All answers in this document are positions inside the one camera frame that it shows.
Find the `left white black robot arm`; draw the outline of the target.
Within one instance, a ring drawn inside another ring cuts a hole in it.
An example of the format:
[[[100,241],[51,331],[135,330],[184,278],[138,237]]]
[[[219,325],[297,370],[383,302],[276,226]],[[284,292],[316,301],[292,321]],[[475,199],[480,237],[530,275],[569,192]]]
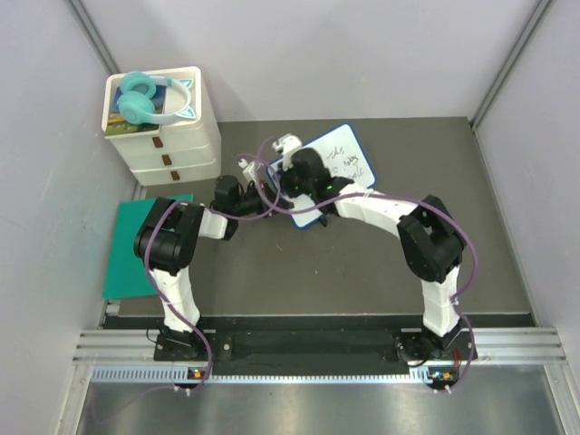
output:
[[[156,361],[199,361],[208,355],[206,339],[197,328],[201,313],[194,301],[189,266],[199,238],[229,240],[237,231],[238,218],[271,213],[259,189],[278,207],[294,207],[265,182],[250,181],[243,187],[230,175],[217,179],[209,208],[177,199],[155,200],[134,239],[133,250],[163,305]]]

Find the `blue framed whiteboard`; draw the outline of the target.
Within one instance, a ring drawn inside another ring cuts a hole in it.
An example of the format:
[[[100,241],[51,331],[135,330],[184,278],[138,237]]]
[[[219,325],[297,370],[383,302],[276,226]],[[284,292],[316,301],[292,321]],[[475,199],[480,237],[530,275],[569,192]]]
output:
[[[369,188],[375,184],[374,170],[350,124],[342,124],[306,144],[303,143],[301,149],[307,148],[318,152],[324,165],[329,169],[331,176],[335,178],[334,185],[338,190],[335,197],[340,195],[340,190],[349,182],[353,182],[363,188]],[[278,159],[272,162],[272,167],[278,179],[282,170],[281,163],[282,159],[279,156]],[[319,221],[320,217],[337,213],[333,204],[312,209],[313,206],[324,201],[312,201],[306,195],[301,195],[298,198],[289,198],[283,190],[282,193],[287,201],[292,201],[295,204],[292,219],[299,228],[308,227]]]

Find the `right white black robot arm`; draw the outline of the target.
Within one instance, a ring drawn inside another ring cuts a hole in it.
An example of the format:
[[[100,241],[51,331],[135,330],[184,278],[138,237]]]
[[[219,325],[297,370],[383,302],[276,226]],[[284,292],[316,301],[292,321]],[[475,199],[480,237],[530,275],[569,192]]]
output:
[[[280,154],[276,175],[288,197],[306,195],[323,213],[359,220],[400,240],[408,268],[420,279],[424,305],[421,331],[397,343],[400,359],[424,363],[451,353],[460,330],[454,297],[465,241],[433,211],[448,212],[440,199],[427,196],[421,207],[380,198],[377,191],[353,179],[333,175],[312,148],[282,150]]]

